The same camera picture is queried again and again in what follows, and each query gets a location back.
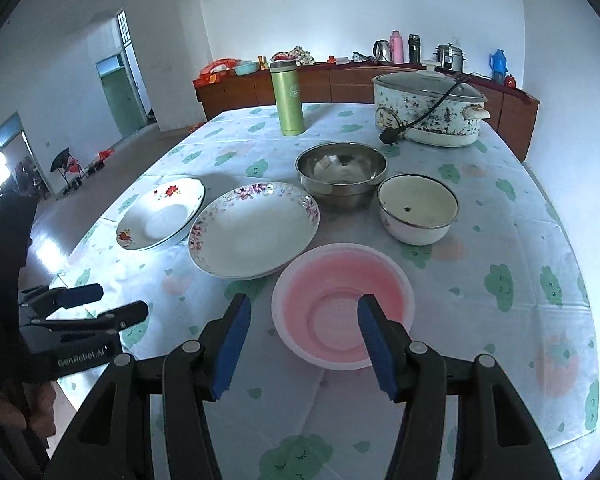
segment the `pink plastic basin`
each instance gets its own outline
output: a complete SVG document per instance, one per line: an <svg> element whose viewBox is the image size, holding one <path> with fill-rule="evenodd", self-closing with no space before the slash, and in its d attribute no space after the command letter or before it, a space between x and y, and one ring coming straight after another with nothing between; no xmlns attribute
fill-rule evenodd
<svg viewBox="0 0 600 480"><path fill-rule="evenodd" d="M409 330L411 283L389 257L357 244L330 244L296 258L273 290L278 334L299 357L331 370L371 364L358 327L358 300L373 294L388 319Z"/></svg>

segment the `floral plate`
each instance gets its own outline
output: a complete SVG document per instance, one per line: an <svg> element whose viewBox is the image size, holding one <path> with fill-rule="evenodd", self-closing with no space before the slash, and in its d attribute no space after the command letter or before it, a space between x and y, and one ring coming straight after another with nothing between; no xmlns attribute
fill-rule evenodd
<svg viewBox="0 0 600 480"><path fill-rule="evenodd" d="M189 254L212 276L259 278L301 254L319 223L315 200L299 187L251 184L225 193L200 213L189 233Z"/></svg>
<svg viewBox="0 0 600 480"><path fill-rule="evenodd" d="M195 178L179 178L143 195L116 229L118 245L128 251L151 249L180 235L184 238L205 199L205 187Z"/></svg>

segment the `stainless steel bowl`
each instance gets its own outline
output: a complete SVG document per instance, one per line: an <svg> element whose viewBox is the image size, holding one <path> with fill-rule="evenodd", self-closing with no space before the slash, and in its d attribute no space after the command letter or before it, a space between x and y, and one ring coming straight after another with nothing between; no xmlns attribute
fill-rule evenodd
<svg viewBox="0 0 600 480"><path fill-rule="evenodd" d="M384 155L358 142L328 142L296 159L300 184L322 205L355 209L372 199L384 180Z"/></svg>

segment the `door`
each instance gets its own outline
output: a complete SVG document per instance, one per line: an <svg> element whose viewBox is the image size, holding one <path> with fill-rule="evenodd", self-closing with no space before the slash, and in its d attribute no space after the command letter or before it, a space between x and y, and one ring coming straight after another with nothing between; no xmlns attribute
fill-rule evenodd
<svg viewBox="0 0 600 480"><path fill-rule="evenodd" d="M128 137L145 125L145 118L140 113L136 96L124 67L107 72L100 76L104 95L122 137Z"/></svg>

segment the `floral cloth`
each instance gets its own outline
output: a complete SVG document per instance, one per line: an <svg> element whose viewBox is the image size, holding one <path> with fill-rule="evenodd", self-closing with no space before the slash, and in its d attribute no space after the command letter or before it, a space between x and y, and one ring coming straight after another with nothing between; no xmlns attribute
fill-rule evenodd
<svg viewBox="0 0 600 480"><path fill-rule="evenodd" d="M389 402L371 368L334 372L296 357L276 335L270 299L279 274L226 282L197 269L186 242L129 254L116 225L142 194L175 176L193 175L208 205L240 186L297 184L295 160L320 142L354 140L380 149L389 175L443 180L458 197L458 220L432 246L401 244L384 230L377 205L355 213L320 212L311 247L369 245L400 265L413 286L410 331L437 352L472 360L492 354L525 401L565 479L589 467L586 437L598 418L598 362L589 300L576 259L547 203L504 142L482 123L465 148L378 139L374 106L305 104L307 131L284 137L275 107L225 112L165 154L117 199L70 255L53 285L100 283L103 300L58 316L95 316L134 300L148 319L122 332L137 358L167 354L222 316L236 292L253 304L249 333L231 388L206 414L228 479L384 478L403 406ZM64 378L79 406L101 369ZM153 403L154 463L165 476L160 399ZM451 478L458 403L449 397L440 479Z"/></svg>

